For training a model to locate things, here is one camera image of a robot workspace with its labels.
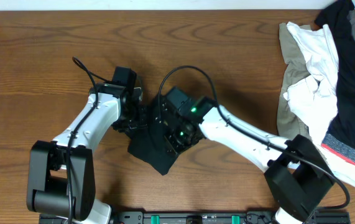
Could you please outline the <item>black polo shirt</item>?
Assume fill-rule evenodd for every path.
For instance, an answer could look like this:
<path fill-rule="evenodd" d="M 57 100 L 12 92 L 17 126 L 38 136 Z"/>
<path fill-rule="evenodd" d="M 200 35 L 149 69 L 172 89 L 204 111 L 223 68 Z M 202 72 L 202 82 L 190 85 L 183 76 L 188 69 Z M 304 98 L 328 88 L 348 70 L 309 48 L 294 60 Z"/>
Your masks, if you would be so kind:
<path fill-rule="evenodd" d="M 134 157 L 150 164 L 161 175 L 166 175 L 177 160 L 177 156 L 167 152 L 164 126 L 156 119 L 159 116 L 157 96 L 146 109 L 147 127 L 127 134 L 131 139 L 127 150 Z"/>

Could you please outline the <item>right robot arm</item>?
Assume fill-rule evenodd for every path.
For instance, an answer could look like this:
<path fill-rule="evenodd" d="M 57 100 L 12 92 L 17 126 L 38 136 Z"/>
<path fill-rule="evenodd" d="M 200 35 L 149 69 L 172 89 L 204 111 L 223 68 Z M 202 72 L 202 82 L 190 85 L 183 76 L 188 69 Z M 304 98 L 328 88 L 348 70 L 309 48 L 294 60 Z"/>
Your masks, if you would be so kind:
<path fill-rule="evenodd" d="M 280 207 L 279 223 L 309 220 L 336 183 L 317 148 L 304 136 L 288 140 L 267 133 L 235 117 L 216 98 L 195 100 L 177 87 L 158 94 L 155 101 L 169 151 L 177 154 L 206 138 L 245 157 L 263 172 Z"/>

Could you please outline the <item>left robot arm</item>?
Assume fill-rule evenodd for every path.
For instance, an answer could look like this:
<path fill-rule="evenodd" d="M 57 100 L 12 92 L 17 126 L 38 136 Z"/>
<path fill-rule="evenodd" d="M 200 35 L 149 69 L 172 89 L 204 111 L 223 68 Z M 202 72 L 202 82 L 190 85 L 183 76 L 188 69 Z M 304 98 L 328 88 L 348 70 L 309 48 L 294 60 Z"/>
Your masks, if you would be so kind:
<path fill-rule="evenodd" d="M 96 199 L 93 154 L 109 128 L 144 127 L 137 73 L 116 67 L 113 78 L 90 89 L 88 101 L 61 134 L 30 150 L 26 205 L 52 223 L 109 223 L 111 206 Z"/>

